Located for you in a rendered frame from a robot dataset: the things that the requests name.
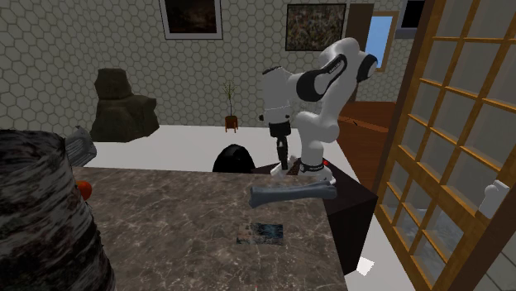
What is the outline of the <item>potted plant in brown pot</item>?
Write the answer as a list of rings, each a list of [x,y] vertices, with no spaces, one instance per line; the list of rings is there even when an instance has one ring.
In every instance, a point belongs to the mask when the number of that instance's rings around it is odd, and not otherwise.
[[[230,113],[224,119],[225,131],[227,131],[228,129],[232,129],[234,132],[237,132],[237,129],[238,129],[238,119],[232,113],[232,98],[235,94],[236,89],[237,89],[237,86],[235,85],[233,79],[226,81],[222,85],[222,91],[224,92],[225,96],[227,97],[227,100],[228,100],[229,106],[230,106]]]

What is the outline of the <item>black rounded chair back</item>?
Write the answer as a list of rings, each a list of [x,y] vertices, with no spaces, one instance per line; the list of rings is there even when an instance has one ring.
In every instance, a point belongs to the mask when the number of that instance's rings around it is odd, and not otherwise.
[[[224,148],[213,163],[213,172],[251,174],[255,169],[249,151],[237,144]]]

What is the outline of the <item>grey bone-shaped object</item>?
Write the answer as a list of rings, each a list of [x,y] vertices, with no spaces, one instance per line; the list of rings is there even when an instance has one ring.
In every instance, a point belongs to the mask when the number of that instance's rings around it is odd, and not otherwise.
[[[252,186],[250,189],[249,205],[257,208],[267,203],[284,202],[303,198],[334,199],[337,188],[329,181],[320,181],[302,186],[265,188]]]

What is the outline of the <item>flat dark blue book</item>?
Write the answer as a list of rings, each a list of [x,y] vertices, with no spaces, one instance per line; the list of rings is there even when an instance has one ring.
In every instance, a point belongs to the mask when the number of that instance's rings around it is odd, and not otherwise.
[[[243,245],[277,245],[284,244],[282,224],[244,223],[238,227],[237,244]]]

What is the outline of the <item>dark robot stand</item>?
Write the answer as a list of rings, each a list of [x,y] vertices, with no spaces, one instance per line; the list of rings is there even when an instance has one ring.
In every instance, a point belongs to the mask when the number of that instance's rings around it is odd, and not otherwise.
[[[344,275],[354,272],[370,228],[378,196],[337,168],[324,164],[336,179],[337,197],[323,199],[327,219]]]

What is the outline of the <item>brown door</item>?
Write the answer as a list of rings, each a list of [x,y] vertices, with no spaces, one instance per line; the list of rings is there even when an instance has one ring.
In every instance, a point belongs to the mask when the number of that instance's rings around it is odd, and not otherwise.
[[[346,25],[346,37],[354,38],[360,51],[366,51],[370,22],[374,11],[373,3],[351,3]]]

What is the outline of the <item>wood-framed blue window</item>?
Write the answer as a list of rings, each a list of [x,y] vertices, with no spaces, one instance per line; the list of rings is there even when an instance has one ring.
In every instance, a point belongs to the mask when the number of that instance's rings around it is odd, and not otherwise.
[[[399,11],[373,12],[365,51],[378,60],[377,72],[384,72],[387,67],[398,19]]]

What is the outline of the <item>wooden lattice glass door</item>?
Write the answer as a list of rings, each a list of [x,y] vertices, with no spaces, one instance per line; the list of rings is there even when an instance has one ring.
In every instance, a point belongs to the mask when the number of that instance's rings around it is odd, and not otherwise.
[[[415,291],[516,291],[516,0],[427,0],[375,216]]]

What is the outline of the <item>grey-framed dark window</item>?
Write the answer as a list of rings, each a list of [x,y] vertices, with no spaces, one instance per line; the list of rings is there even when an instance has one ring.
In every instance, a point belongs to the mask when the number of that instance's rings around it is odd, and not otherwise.
[[[402,0],[395,39],[413,39],[418,29],[425,0]]]

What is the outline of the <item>grey ribbed object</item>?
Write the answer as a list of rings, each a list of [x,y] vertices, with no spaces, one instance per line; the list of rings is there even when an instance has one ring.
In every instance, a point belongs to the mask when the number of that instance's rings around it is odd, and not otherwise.
[[[65,138],[65,151],[72,166],[85,166],[97,156],[97,149],[89,133],[81,126]]]

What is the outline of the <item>orange round fruit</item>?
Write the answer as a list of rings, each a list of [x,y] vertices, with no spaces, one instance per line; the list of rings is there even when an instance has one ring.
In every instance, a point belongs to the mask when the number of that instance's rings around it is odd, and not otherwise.
[[[76,186],[77,186],[83,200],[87,201],[91,197],[92,192],[93,192],[92,185],[85,180],[77,180]]]

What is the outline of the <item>large dark streaked rounded object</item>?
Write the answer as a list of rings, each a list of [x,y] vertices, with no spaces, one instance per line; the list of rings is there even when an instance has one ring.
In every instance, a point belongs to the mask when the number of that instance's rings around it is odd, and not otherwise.
[[[58,134],[0,130],[0,291],[117,291]]]

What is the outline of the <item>black-framed speckled wall picture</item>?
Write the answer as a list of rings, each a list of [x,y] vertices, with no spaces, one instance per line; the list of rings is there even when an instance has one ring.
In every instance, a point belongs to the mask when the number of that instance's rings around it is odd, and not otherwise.
[[[289,4],[286,51],[322,51],[342,38],[345,3]]]

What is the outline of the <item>white-framed dark wall picture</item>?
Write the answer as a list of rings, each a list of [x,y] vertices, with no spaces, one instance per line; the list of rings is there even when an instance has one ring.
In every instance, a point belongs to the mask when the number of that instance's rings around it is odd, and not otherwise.
[[[222,40],[221,0],[159,0],[165,39]]]

